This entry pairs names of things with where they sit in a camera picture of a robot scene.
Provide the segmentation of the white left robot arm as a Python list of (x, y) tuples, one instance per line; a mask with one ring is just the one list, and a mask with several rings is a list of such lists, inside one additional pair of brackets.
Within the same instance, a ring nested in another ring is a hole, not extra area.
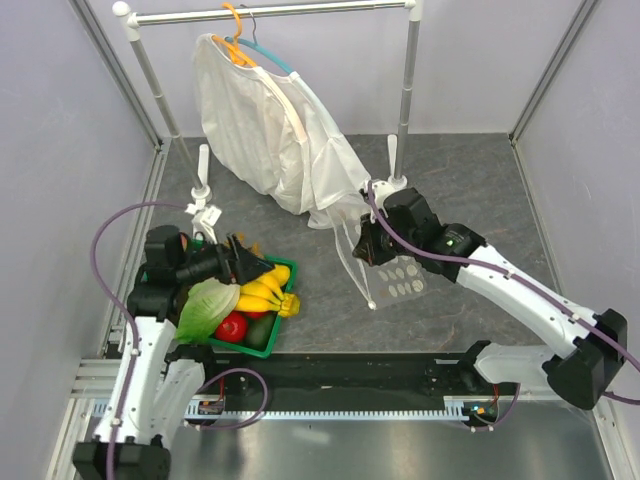
[(83, 479), (168, 478), (171, 444), (192, 397), (211, 392), (220, 378), (208, 347), (170, 353), (179, 297), (208, 279), (239, 287), (274, 268), (234, 235), (225, 244), (194, 245), (172, 225), (147, 232), (144, 255), (127, 298), (125, 345), (109, 403), (91, 440), (74, 448)]

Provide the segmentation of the clear dotted zip top bag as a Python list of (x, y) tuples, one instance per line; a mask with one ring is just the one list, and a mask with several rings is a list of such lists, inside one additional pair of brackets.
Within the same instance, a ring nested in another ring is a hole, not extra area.
[(359, 239), (359, 221), (335, 207), (328, 214), (338, 258), (370, 310), (414, 300), (426, 293), (424, 275), (413, 258), (400, 256), (382, 266), (369, 266), (352, 255)]

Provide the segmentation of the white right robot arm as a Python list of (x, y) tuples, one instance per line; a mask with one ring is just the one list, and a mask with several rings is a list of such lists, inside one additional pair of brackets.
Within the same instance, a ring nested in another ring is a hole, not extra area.
[(515, 383), (551, 389), (582, 410), (601, 398), (624, 402), (611, 384), (625, 364), (628, 322), (614, 309), (602, 313), (572, 302), (524, 273), (484, 237), (460, 223), (443, 223), (415, 188), (369, 180), (360, 191), (370, 207), (360, 220), (352, 254), (370, 266), (407, 256), (425, 271), (469, 289), (532, 331), (542, 345), (476, 342), (458, 368), (467, 392)]

